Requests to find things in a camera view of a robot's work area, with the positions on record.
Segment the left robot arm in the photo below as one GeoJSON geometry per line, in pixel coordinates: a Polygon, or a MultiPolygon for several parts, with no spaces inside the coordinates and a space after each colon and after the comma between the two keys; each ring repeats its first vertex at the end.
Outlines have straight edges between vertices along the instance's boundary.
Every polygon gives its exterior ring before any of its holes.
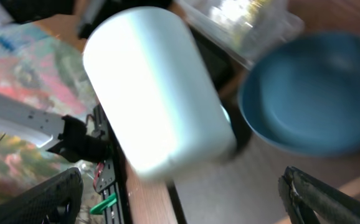
{"type": "MultiPolygon", "coordinates": [[[[101,162],[107,142],[89,136],[86,124],[33,108],[0,95],[0,131],[19,136],[69,162],[101,162]]],[[[0,204],[0,223],[75,223],[80,211],[83,180],[78,168],[66,171],[0,204]]]]}

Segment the white cup pink inside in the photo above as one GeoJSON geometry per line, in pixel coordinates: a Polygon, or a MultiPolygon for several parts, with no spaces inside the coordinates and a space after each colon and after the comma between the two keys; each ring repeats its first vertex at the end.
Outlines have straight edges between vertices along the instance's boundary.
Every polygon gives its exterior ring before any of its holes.
{"type": "Polygon", "coordinates": [[[136,175],[168,180],[228,156],[236,138],[188,26],[135,7],[90,35],[83,66],[136,175]]]}

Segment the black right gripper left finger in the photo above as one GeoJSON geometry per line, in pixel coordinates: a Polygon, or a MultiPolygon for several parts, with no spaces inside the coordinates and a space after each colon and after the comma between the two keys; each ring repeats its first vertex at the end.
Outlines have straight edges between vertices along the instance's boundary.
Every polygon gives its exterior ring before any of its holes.
{"type": "Polygon", "coordinates": [[[0,223],[75,223],[83,180],[73,167],[0,204],[0,223]]]}

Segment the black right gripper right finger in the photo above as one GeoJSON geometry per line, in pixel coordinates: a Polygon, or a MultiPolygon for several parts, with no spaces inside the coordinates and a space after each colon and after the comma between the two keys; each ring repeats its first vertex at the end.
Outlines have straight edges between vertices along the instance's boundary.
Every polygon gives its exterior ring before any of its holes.
{"type": "Polygon", "coordinates": [[[278,191],[292,224],[360,223],[360,202],[297,169],[287,167],[278,191]]]}

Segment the dark blue plate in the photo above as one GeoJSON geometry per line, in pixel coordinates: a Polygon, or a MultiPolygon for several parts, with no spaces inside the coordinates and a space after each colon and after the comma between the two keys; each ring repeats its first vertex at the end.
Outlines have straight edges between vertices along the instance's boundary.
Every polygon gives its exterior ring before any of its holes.
{"type": "Polygon", "coordinates": [[[238,104],[264,141],[304,156],[360,151],[360,35],[321,32],[264,56],[238,104]]]}

